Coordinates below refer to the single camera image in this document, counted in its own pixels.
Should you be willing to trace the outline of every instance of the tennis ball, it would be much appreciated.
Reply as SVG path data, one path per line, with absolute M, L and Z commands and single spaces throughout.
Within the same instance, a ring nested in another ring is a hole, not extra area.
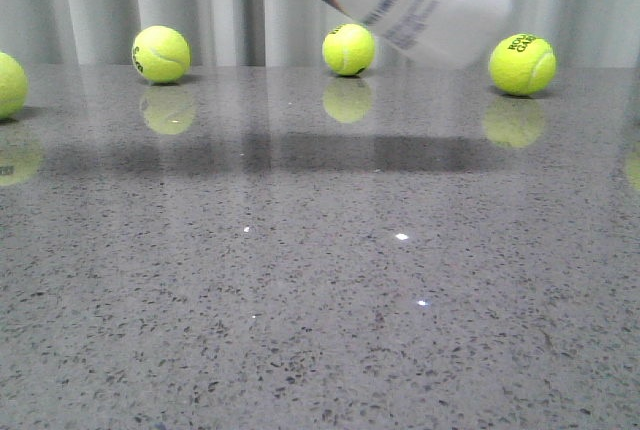
M 0 187 L 24 183 L 42 166 L 42 144 L 22 122 L 0 122 Z
M 196 118 L 196 104 L 182 87 L 149 87 L 140 99 L 144 121 L 160 135 L 178 135 Z
M 191 52 L 185 38 L 162 25 L 145 28 L 138 34 L 133 41 L 131 58 L 140 75 L 154 83 L 175 82 L 191 65 Z
M 322 43 L 322 56 L 331 70 L 342 76 L 357 75 L 375 56 L 373 35 L 366 28 L 347 23 L 334 28 Z
M 322 95 L 322 104 L 338 122 L 357 122 L 373 105 L 371 87 L 361 78 L 332 78 Z
M 545 39 L 519 33 L 502 40 L 489 59 L 496 87 L 510 95 L 531 95 L 545 88 L 556 73 L 556 57 Z
M 485 136 L 498 147 L 525 148 L 544 133 L 546 117 L 531 98 L 498 97 L 482 119 Z
M 29 81 L 22 66 L 0 52 L 0 120 L 9 118 L 24 106 Z

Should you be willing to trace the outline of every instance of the quartz countertop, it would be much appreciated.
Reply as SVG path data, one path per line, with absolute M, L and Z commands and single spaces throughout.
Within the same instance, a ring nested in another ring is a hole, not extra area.
M 640 74 L 27 65 L 0 429 L 640 425 Z

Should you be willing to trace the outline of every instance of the tennis ball seam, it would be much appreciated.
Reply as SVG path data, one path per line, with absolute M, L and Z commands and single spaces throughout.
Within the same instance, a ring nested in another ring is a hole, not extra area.
M 531 82 L 536 78 L 536 76 L 538 75 L 538 70 L 540 69 L 540 67 L 545 62 L 545 60 L 549 55 L 553 55 L 553 52 L 551 50 L 547 50 L 546 52 L 544 52 L 536 62 L 535 66 L 531 70 L 531 74 L 529 75 L 529 81 L 527 82 L 527 90 L 531 88 Z
M 342 66 L 340 67 L 340 72 L 343 72 L 345 68 L 349 65 L 349 49 L 347 47 L 342 47 Z
M 186 69 L 185 69 L 186 65 L 181 60 L 178 60 L 176 58 L 169 58 L 166 55 L 162 55 L 160 52 L 158 52 L 158 50 L 156 50 L 155 47 L 153 47 L 151 45 L 149 45 L 149 47 L 147 47 L 147 48 L 148 48 L 149 52 L 151 52 L 151 54 L 154 57 L 159 58 L 161 60 L 164 60 L 166 62 L 177 63 L 178 65 L 180 65 L 180 68 L 182 68 L 183 70 L 186 71 Z

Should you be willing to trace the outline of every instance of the curtain fold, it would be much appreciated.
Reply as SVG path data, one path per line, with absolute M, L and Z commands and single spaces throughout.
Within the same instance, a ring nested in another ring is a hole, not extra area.
M 0 51 L 43 63 L 129 63 L 136 33 L 153 24 L 188 38 L 194 64 L 321 64 L 320 46 L 351 21 L 320 0 L 0 0 Z M 517 0 L 505 35 L 539 33 L 561 65 L 634 67 L 640 0 Z M 374 67 L 420 65 L 378 39 Z

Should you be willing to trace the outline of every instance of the speckled stone surface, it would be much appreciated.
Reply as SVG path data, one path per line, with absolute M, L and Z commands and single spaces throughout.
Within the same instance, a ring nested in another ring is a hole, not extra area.
M 638 72 L 27 71 L 0 429 L 640 428 Z

